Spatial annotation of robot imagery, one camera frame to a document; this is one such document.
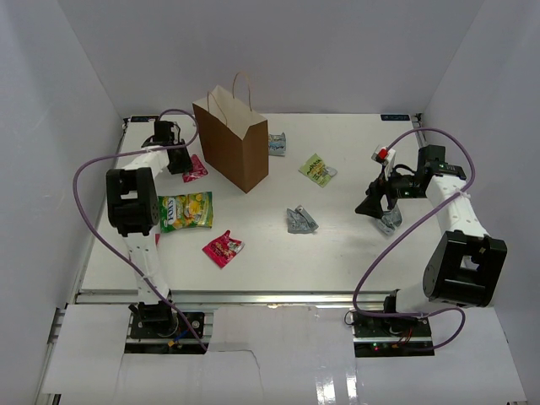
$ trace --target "paper bag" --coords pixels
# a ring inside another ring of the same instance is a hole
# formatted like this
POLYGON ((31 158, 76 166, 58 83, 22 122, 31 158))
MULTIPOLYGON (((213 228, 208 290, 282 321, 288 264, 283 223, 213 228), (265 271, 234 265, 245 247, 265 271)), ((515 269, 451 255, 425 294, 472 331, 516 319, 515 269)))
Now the paper bag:
POLYGON ((268 176, 268 123, 249 105, 216 86, 193 103, 204 160, 243 192, 249 192, 268 176))

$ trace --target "white wall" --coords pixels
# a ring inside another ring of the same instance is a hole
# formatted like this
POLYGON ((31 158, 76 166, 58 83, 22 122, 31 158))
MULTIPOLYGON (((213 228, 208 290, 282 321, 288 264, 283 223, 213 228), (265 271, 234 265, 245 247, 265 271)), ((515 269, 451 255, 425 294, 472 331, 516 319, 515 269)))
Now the white wall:
MULTIPOLYGON (((89 242, 73 172, 115 149, 122 122, 56 0, 1 0, 0 55, 0 403, 19 405, 89 242)), ((92 217, 103 179, 84 177, 92 217)))
MULTIPOLYGON (((487 0, 425 112, 429 125, 454 133, 471 152, 472 203, 508 245, 494 305, 531 404, 540 403, 539 72, 540 3, 487 0)), ((449 155, 464 161, 455 149, 449 155)))
POLYGON ((127 116, 191 109, 239 70, 263 112, 423 111, 482 0, 59 3, 127 116))

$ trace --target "pink snack packet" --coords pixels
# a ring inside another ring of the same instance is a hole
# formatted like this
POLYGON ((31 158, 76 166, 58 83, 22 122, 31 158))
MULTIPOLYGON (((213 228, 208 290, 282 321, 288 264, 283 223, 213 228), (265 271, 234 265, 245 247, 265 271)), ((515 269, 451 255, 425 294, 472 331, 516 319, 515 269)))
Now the pink snack packet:
POLYGON ((229 235, 230 230, 219 238, 212 240, 202 249, 208 257, 215 261, 219 268, 225 267, 244 247, 244 242, 232 239, 229 235))
POLYGON ((199 157, 194 154, 192 155, 192 163, 193 163, 193 170, 189 173, 184 173, 182 175, 182 179, 184 179, 185 183, 189 183, 190 181, 194 181, 196 179, 200 179, 201 177, 204 177, 208 174, 208 171, 203 165, 203 162, 199 159, 199 157))

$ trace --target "tabletop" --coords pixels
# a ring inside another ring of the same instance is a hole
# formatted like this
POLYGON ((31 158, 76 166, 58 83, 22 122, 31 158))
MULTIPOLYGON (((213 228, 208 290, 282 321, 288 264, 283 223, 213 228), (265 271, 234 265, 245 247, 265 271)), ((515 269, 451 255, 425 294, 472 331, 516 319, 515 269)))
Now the tabletop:
MULTIPOLYGON (((379 115, 265 114, 270 133, 285 132, 287 153, 269 157, 269 174, 245 194, 204 162, 198 140, 188 150, 208 169, 208 175, 184 183, 181 175, 164 170, 155 180, 161 196, 212 192, 213 228, 179 229, 161 235, 158 252, 162 271, 175 291, 350 292, 367 267, 394 238, 431 206, 426 199, 400 201, 403 223, 392 237, 383 235, 372 218, 354 209, 365 197, 381 167, 371 160, 377 145, 388 144, 412 128, 410 121, 382 121, 379 115), (299 172, 314 154, 338 173, 324 188, 299 172), (287 232, 286 208, 303 205, 319 229, 314 234, 287 232), (226 267, 202 251, 211 240, 230 230, 246 243, 226 267)), ((195 132, 187 116, 167 116, 177 122, 181 136, 195 132)), ((130 122, 122 152, 140 149, 153 134, 152 122, 130 122)), ((416 167, 418 142, 414 135, 397 146, 396 163, 416 167)), ((122 167, 133 157, 119 159, 122 167)), ((122 238, 101 215, 99 232, 122 253, 122 238)), ((364 285, 366 291, 402 289, 422 279, 424 268, 440 240, 435 218, 428 220, 391 252, 364 285)), ((132 269, 98 241, 89 254, 81 291, 136 289, 132 269)))

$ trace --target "green chip bag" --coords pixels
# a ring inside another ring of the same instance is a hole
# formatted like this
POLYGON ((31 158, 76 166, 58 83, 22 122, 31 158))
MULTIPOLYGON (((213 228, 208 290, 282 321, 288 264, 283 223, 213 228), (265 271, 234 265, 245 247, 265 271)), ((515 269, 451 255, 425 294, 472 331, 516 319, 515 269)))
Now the green chip bag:
POLYGON ((212 193, 159 197, 159 223, 166 234, 181 228, 212 228, 212 193))
POLYGON ((332 179, 328 174, 327 166, 318 154, 311 156, 300 167, 300 173, 312 179, 319 186, 324 187, 332 179))

